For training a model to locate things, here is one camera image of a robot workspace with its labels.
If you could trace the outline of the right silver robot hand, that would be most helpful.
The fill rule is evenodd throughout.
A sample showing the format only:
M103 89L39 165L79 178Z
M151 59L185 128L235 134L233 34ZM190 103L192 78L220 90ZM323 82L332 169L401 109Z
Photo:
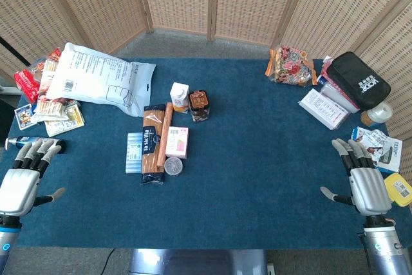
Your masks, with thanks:
M331 192L326 187L320 190L329 200L354 206L363 216L385 215L391 209L391 200L382 174L375 168L366 148L354 140L332 140L350 183L351 196Z

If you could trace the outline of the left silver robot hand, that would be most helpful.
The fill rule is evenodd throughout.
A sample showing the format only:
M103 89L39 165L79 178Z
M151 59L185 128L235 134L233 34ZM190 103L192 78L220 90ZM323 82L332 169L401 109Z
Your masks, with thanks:
M37 194L48 166L61 151L62 145L50 139L24 144L1 183L1 216L22 217L34 207L58 200L66 192L62 187L49 195Z

